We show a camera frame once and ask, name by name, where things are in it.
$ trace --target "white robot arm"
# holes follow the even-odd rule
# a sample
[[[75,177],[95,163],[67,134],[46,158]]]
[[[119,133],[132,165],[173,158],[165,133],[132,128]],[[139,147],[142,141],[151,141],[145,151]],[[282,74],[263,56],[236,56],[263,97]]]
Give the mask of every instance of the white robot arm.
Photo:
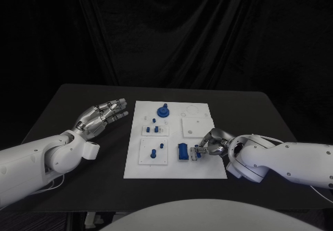
[[[227,154],[226,170],[236,178],[243,176],[259,183],[271,169],[294,183],[333,189],[333,146],[298,142],[281,142],[275,146],[266,139],[281,142],[258,135],[233,138],[213,128],[200,146],[191,149],[220,157]]]
[[[95,159],[99,145],[88,140],[102,132],[106,124],[128,114],[115,114],[125,106],[125,99],[119,99],[90,107],[72,130],[0,151],[0,207],[72,171],[82,157]]]

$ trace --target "black backdrop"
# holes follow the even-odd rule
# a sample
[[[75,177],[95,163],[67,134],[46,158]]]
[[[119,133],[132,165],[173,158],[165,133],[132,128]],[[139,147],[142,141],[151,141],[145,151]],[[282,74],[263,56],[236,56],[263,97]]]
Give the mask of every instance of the black backdrop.
[[[258,90],[298,140],[333,143],[331,21],[330,0],[4,2],[1,148],[63,83]]]

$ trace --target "white round object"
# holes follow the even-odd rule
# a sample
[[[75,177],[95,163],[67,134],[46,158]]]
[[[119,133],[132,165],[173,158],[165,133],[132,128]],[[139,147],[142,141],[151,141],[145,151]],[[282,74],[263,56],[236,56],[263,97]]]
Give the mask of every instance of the white round object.
[[[295,218],[235,201],[197,199],[151,206],[102,231],[318,231]]]

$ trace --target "black table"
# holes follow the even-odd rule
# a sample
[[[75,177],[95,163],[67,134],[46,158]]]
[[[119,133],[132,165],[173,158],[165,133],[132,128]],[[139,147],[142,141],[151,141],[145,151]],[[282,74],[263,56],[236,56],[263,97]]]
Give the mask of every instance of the black table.
[[[89,106],[119,98],[126,99],[129,115],[109,124],[93,139],[100,145],[96,159],[82,159],[59,188],[28,196],[4,210],[134,211],[164,202],[196,198],[235,200],[271,209],[333,207],[308,186],[291,183],[271,170],[260,183],[236,179],[227,172],[226,180],[122,179],[137,100],[207,103],[214,126],[233,135],[253,133],[295,141],[260,92],[66,84],[59,88],[24,142],[60,134],[73,127],[77,116]],[[331,198],[328,190],[321,192]]]

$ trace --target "robotic hand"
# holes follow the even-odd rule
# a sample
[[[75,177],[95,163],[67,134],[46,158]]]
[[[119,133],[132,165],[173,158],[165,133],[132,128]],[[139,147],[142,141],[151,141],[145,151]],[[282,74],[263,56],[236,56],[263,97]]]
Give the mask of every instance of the robotic hand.
[[[95,159],[99,145],[88,140],[99,135],[106,124],[128,115],[128,112],[115,114],[125,106],[125,99],[92,106],[72,130],[0,151],[0,207],[72,171],[82,157]]]
[[[282,144],[273,145],[268,140]],[[333,189],[333,146],[315,143],[282,142],[259,135],[233,138],[217,128],[206,134],[199,147],[200,154],[229,156],[226,170],[259,183],[269,169],[288,181]]]

